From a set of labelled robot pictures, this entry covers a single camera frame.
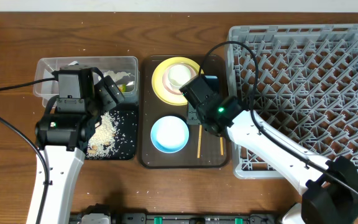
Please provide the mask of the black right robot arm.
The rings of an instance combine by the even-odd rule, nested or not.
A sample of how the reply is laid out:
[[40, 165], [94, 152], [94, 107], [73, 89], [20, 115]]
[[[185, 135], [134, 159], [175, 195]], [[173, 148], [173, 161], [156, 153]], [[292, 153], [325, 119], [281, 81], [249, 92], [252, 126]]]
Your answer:
[[279, 223], [354, 223], [358, 171], [345, 157], [331, 161], [309, 152], [266, 123], [234, 96], [189, 96], [197, 117], [213, 135], [225, 135], [272, 166], [301, 195]]

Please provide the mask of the wooden chopstick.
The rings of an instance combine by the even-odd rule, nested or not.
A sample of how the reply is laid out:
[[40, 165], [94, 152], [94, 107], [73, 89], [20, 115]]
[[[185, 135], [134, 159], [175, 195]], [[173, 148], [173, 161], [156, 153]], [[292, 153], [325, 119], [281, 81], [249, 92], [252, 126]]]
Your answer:
[[201, 158], [201, 138], [202, 138], [203, 127], [199, 125], [198, 131], [198, 145], [197, 145], [197, 159]]
[[219, 138], [219, 143], [220, 143], [220, 153], [223, 156], [224, 155], [224, 142], [223, 142], [222, 137]]

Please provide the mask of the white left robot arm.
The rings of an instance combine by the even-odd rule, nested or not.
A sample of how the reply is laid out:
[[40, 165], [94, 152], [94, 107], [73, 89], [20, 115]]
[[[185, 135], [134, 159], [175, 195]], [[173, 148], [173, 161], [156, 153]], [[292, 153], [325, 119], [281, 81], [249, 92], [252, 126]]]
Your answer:
[[111, 77], [87, 65], [54, 71], [58, 94], [35, 125], [37, 174], [28, 223], [68, 223], [88, 142], [106, 112], [124, 101]]

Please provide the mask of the light blue bowl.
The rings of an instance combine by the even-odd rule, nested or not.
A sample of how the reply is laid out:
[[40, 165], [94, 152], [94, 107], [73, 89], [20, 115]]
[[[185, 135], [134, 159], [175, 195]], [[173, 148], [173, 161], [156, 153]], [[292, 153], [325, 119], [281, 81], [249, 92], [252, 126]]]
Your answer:
[[190, 131], [187, 124], [177, 116], [164, 116], [158, 119], [150, 131], [154, 147], [166, 154], [182, 150], [188, 143]]

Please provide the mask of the white paper cup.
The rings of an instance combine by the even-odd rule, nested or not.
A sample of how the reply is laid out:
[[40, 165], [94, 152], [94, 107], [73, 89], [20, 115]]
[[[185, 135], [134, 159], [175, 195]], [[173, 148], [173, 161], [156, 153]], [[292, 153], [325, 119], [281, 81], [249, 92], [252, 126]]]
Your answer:
[[171, 87], [178, 90], [191, 79], [191, 70], [185, 65], [173, 65], [168, 70], [167, 77]]

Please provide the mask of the white tissue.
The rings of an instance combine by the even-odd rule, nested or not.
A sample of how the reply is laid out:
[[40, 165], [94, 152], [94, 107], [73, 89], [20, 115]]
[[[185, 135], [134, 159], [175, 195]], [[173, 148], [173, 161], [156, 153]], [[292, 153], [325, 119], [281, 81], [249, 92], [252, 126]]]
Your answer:
[[109, 70], [107, 72], [104, 72], [105, 77], [111, 77], [114, 82], [118, 82], [119, 80], [122, 80], [124, 77], [130, 77], [130, 73], [127, 72], [114, 72], [112, 70]]

